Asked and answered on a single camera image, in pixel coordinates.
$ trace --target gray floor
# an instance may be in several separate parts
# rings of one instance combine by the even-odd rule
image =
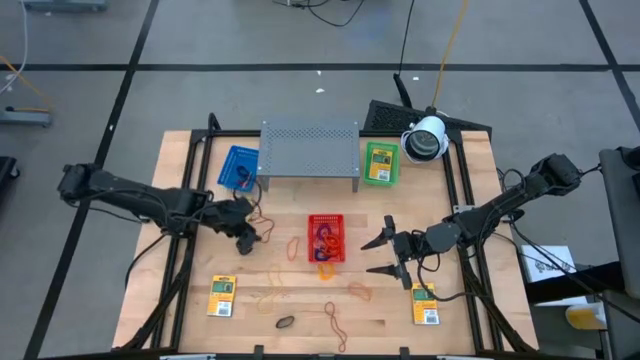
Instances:
[[[269,0],[160,0],[141,63],[394,62],[409,1],[367,0],[346,28],[320,23],[307,11]],[[129,61],[149,0],[112,0],[101,14],[29,15],[31,63]],[[461,1],[416,2],[406,61],[439,62]],[[620,63],[640,63],[633,0],[592,0]],[[340,19],[352,3],[318,12]],[[20,8],[0,3],[0,55],[19,63]],[[577,1],[472,1],[451,55],[453,63],[604,64]],[[0,154],[16,156],[23,176],[0,208],[0,353],[22,356],[74,216],[55,187],[66,163],[90,162],[118,93],[123,72],[26,72],[55,104],[49,129],[0,126]],[[388,71],[137,72],[105,167],[151,180],[162,133],[203,127],[214,111],[225,129],[256,129],[272,117],[363,121],[371,99],[398,103]],[[4,79],[6,73],[0,73]],[[640,74],[625,74],[640,91]],[[435,72],[404,72],[414,106],[425,107]],[[316,93],[318,88],[324,93]],[[21,85],[2,106],[39,105]],[[638,129],[610,72],[447,72],[438,107],[491,125],[502,168],[527,171],[552,153],[582,167],[602,148],[635,146]],[[567,244],[574,259],[601,264],[617,258],[602,179],[526,207],[522,230],[543,244]],[[41,355],[109,349],[138,228],[91,214]]]

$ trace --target gray metal platform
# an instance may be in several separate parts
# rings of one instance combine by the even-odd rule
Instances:
[[[359,124],[269,120],[262,122],[258,181],[269,190],[272,177],[331,177],[360,181]]]

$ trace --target wooden table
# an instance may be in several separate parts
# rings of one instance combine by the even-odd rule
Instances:
[[[165,133],[153,178],[154,186],[180,186],[189,136],[190,132],[186,131]],[[473,192],[481,204],[500,192],[489,139],[484,132],[466,132],[463,139]],[[363,154],[369,140],[398,143],[397,138],[362,138]],[[229,190],[216,184],[231,145],[257,149],[259,138],[214,139],[207,189],[212,190],[217,199],[231,196]],[[452,147],[452,162],[457,164],[455,156]],[[398,354],[400,347],[407,346],[415,355],[473,354],[464,299],[439,303],[440,325],[413,325],[410,293],[403,290],[400,281],[390,276],[365,273],[367,268],[393,263],[390,245],[359,250],[380,233],[384,215],[394,216],[398,231],[410,231],[424,230],[451,211],[442,161],[415,165],[404,155],[400,158],[399,180],[391,188],[361,184],[360,191],[352,193],[351,181],[344,179],[272,179],[269,192],[263,195],[262,209],[266,216],[275,220],[276,227],[271,241],[256,244],[248,256],[238,254],[235,239],[200,227],[179,350],[252,353],[254,345],[261,344],[266,353],[337,353],[339,340],[331,330],[329,318],[323,313],[324,304],[333,301],[338,322],[349,336],[346,353]],[[459,198],[464,199],[459,170],[457,166],[454,169]],[[347,260],[336,266],[336,276],[328,281],[319,279],[316,267],[307,261],[307,216],[314,213],[345,215]],[[257,225],[257,228],[262,231],[266,224]],[[498,232],[511,236],[504,225],[498,228]],[[155,225],[144,225],[137,252],[157,236]],[[297,257],[289,262],[286,246],[294,236],[299,236],[301,242]],[[114,346],[129,340],[157,304],[168,245],[169,241],[166,241],[143,257],[131,273]],[[485,249],[498,307],[524,340],[537,347],[513,245],[493,237]],[[268,274],[276,265],[280,268],[284,293],[275,298],[272,313],[262,314],[256,303],[270,292]],[[434,267],[435,259],[427,260],[425,265]],[[407,263],[407,268],[413,280],[417,281],[415,262]],[[206,315],[209,287],[215,274],[237,276],[232,318]],[[424,278],[435,282],[436,293],[440,296],[461,291],[463,284],[456,251],[442,256],[440,270],[425,272]],[[370,287],[373,290],[371,301],[350,295],[347,290],[350,282]],[[478,309],[484,344],[490,348],[486,314],[479,301]],[[165,345],[169,343],[173,311],[169,310],[165,322]],[[288,315],[296,318],[293,326],[276,329],[276,321]]]

